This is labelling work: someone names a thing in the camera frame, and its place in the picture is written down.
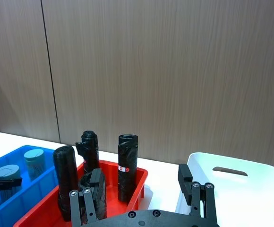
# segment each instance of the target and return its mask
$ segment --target black cylindrical object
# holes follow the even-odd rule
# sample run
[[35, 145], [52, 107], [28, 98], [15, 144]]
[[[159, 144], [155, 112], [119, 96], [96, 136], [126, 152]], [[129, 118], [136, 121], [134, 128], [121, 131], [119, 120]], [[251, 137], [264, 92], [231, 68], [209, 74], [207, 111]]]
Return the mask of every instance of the black cylindrical object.
[[85, 131], [81, 136], [82, 142], [77, 142], [76, 149], [80, 156], [84, 158], [85, 174], [93, 169], [99, 168], [98, 158], [98, 138], [95, 132]]
[[136, 189], [138, 136], [121, 135], [118, 143], [118, 200], [129, 202]]
[[53, 153], [53, 161], [58, 180], [58, 207], [65, 221], [71, 221], [69, 192], [78, 189], [78, 176], [75, 153], [72, 146], [57, 148]]

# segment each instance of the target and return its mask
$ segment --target plastic container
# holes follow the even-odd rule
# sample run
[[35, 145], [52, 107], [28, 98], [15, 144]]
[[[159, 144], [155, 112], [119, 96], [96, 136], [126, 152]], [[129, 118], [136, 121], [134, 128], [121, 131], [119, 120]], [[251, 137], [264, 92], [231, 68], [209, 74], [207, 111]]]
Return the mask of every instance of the plastic container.
[[42, 149], [33, 149], [24, 154], [27, 169], [31, 180], [37, 178], [45, 170], [44, 151]]
[[[188, 166], [194, 181], [214, 184], [220, 227], [274, 227], [273, 166], [206, 153], [191, 154]], [[182, 193], [176, 212], [190, 212]]]
[[[18, 165], [7, 165], [0, 168], [0, 180], [11, 180], [20, 178], [20, 169]], [[8, 200], [11, 196], [21, 190], [21, 186], [13, 187], [10, 190], [0, 191], [0, 200]]]
[[20, 191], [5, 202], [0, 199], [0, 227], [12, 226], [57, 185], [52, 159], [54, 150], [46, 148], [40, 148], [46, 159], [45, 172], [31, 181], [24, 154], [36, 148], [39, 147], [22, 146], [0, 158], [0, 167], [17, 165], [23, 178]]
[[[118, 200], [118, 164], [100, 161], [100, 168], [105, 175], [107, 193], [107, 217], [112, 217], [130, 210], [138, 210], [141, 198], [144, 197], [144, 185], [147, 171], [137, 168], [136, 190], [128, 204]], [[84, 174], [84, 166], [78, 167], [78, 177]], [[35, 207], [26, 213], [15, 227], [70, 227], [71, 222], [65, 222], [57, 206], [58, 186], [54, 188]]]

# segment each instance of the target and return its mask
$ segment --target white bin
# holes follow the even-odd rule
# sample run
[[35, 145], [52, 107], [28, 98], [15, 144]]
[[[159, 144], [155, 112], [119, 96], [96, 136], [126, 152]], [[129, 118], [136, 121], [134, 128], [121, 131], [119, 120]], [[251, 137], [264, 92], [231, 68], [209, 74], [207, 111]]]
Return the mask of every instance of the white bin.
[[[274, 227], [273, 166], [206, 153], [191, 154], [188, 166], [193, 181], [214, 184], [220, 227]], [[242, 171], [248, 176], [214, 171], [215, 167]], [[189, 211], [180, 193], [176, 212], [189, 214]]]

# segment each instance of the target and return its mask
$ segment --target red label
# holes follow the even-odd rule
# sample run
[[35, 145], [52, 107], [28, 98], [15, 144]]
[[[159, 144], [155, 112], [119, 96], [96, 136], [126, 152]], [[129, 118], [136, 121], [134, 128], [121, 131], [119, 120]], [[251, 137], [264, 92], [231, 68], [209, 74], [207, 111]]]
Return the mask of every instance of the red label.
[[118, 166], [118, 170], [127, 173], [129, 171], [129, 168]]

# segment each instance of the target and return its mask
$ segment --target blue bin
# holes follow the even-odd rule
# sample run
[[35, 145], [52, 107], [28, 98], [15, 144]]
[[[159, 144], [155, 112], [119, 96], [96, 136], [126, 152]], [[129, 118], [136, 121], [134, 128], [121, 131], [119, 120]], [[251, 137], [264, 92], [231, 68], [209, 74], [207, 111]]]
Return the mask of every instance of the blue bin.
[[[42, 149], [45, 155], [45, 171], [33, 180], [30, 179], [24, 158], [24, 154], [32, 149]], [[51, 149], [26, 145], [0, 157], [0, 167], [18, 165], [20, 176], [23, 178], [20, 191], [5, 202], [0, 199], [0, 227], [13, 226], [58, 184], [52, 158], [53, 152], [54, 150]]]

